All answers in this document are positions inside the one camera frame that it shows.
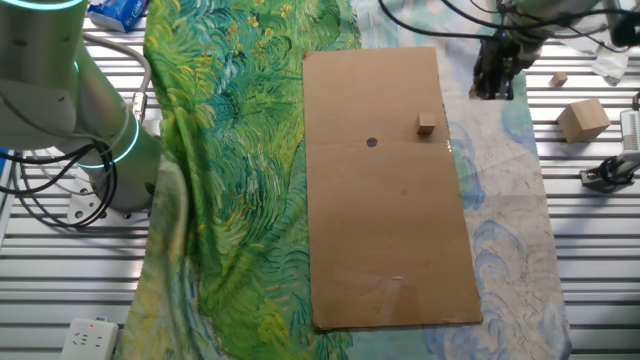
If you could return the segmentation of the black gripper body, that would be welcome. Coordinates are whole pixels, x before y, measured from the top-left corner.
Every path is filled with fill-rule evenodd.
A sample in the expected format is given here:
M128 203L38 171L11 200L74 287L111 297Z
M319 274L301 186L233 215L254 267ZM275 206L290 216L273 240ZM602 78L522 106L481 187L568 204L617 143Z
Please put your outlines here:
M524 42L513 39L490 38L481 41L479 64L494 66L511 59L514 65L529 66L530 53Z

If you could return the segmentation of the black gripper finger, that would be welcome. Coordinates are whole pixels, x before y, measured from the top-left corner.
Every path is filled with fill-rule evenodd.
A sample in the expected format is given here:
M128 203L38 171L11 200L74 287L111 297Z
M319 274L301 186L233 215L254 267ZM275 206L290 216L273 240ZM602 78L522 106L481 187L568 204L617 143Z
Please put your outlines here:
M493 70L493 98L495 100L513 100L514 68L509 64L501 64Z
M493 92L491 89L491 67L477 62L473 69L473 82L469 90L470 98L490 98Z

